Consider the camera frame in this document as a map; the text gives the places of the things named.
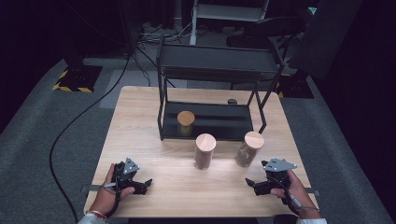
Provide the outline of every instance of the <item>wooden table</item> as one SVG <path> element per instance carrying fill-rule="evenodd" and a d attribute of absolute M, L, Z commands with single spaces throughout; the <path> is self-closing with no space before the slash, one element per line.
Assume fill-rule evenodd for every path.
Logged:
<path fill-rule="evenodd" d="M 168 94 L 182 102 L 227 104 L 234 98 L 245 104 L 250 91 L 169 89 Z M 115 217 L 270 217 L 291 213 L 273 195 L 256 196 L 245 182 L 245 178 L 265 181 L 261 161 L 273 157 L 297 164 L 294 172 L 311 187 L 276 94 L 271 94 L 264 107 L 268 123 L 262 133 L 264 147 L 248 168 L 239 167 L 234 160 L 241 143 L 217 142 L 209 169 L 197 170 L 193 166 L 194 140 L 160 140 L 159 105 L 158 88 L 122 88 L 92 184 L 101 185 L 110 163 L 127 157 L 140 166 L 134 181 L 152 178 L 153 182 L 146 195 L 122 201 Z M 250 111 L 253 128 L 258 131 L 262 123 L 257 105 L 251 104 Z M 90 191 L 84 210 L 90 208 L 95 196 L 96 191 Z M 314 195 L 310 196 L 316 203 Z"/>

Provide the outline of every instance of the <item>small black object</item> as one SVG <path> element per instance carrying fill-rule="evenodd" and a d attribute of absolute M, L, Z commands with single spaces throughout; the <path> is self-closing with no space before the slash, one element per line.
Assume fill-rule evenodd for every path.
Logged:
<path fill-rule="evenodd" d="M 126 189 L 128 187 L 134 187 L 134 194 L 143 194 L 145 195 L 148 191 L 148 187 L 151 185 L 152 179 L 146 181 L 145 183 L 135 182 L 133 181 L 134 175 L 136 175 L 137 170 L 126 173 L 125 174 L 125 163 L 121 161 L 120 163 L 116 164 L 114 175 L 111 182 L 116 183 L 114 186 L 114 190 L 119 191 Z"/>
<path fill-rule="evenodd" d="M 238 102 L 235 99 L 228 99 L 228 105 L 238 105 Z"/>

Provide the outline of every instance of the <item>jar with wooden lid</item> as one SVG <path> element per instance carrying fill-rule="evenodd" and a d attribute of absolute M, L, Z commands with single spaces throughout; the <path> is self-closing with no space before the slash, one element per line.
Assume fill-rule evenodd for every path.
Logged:
<path fill-rule="evenodd" d="M 236 154 L 235 161 L 241 167 L 248 167 L 256 157 L 257 152 L 264 146 L 264 138 L 260 133 L 248 132 L 245 141 Z"/>
<path fill-rule="evenodd" d="M 216 146 L 216 139 L 209 133 L 202 133 L 196 139 L 194 166 L 198 170 L 209 168 L 212 161 L 213 151 Z"/>
<path fill-rule="evenodd" d="M 177 115 L 177 132 L 181 136 L 190 136 L 195 116 L 190 111 L 181 111 Z"/>

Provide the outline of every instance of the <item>gray carpet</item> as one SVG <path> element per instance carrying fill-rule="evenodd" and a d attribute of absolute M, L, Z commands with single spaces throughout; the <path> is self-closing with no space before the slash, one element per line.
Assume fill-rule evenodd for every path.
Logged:
<path fill-rule="evenodd" d="M 210 41 L 210 32 L 198 36 L 198 44 L 217 43 L 205 42 L 204 38 Z M 145 52 L 154 59 L 155 49 L 149 47 Z M 151 85 L 155 85 L 156 76 L 152 76 L 155 68 L 137 54 L 138 61 L 150 74 Z M 104 67 L 94 93 L 52 90 L 66 67 L 64 61 L 53 66 L 32 90 L 0 136 L 0 223 L 73 223 L 72 213 L 50 174 L 50 149 L 64 127 L 110 89 L 125 62 L 124 59 L 86 59 L 85 64 Z M 64 132 L 53 151 L 54 171 L 78 218 L 83 216 L 84 188 L 92 182 L 120 87 L 148 85 L 133 60 L 125 75 L 111 94 Z M 312 187 L 320 193 L 318 204 L 322 215 L 329 223 L 392 223 L 310 78 L 308 84 L 315 99 L 282 98 L 281 103 Z M 227 83 L 208 85 L 188 81 L 177 85 L 229 88 Z M 271 217 L 258 217 L 258 220 L 272 223 Z M 127 220 L 112 218 L 110 223 L 127 223 Z"/>

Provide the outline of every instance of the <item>black device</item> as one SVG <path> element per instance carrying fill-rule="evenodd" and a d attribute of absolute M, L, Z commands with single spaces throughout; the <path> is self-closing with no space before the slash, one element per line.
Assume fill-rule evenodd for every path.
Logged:
<path fill-rule="evenodd" d="M 257 196 L 270 194 L 271 189 L 285 190 L 286 198 L 282 198 L 282 203 L 287 205 L 293 213 L 298 215 L 296 209 L 291 206 L 292 198 L 289 193 L 291 182 L 287 172 L 287 170 L 297 168 L 297 165 L 281 161 L 277 158 L 272 158 L 270 161 L 262 161 L 262 166 L 264 167 L 267 181 L 255 183 L 254 181 L 245 178 L 247 184 L 254 189 Z"/>
<path fill-rule="evenodd" d="M 135 182 L 134 176 L 140 167 L 136 165 L 130 158 L 126 159 L 126 163 L 121 161 L 115 165 L 114 175 L 111 182 L 116 183 L 113 186 L 115 191 L 123 190 L 128 187 L 134 187 L 134 194 L 146 194 L 148 187 L 151 185 L 152 179 L 145 183 Z"/>

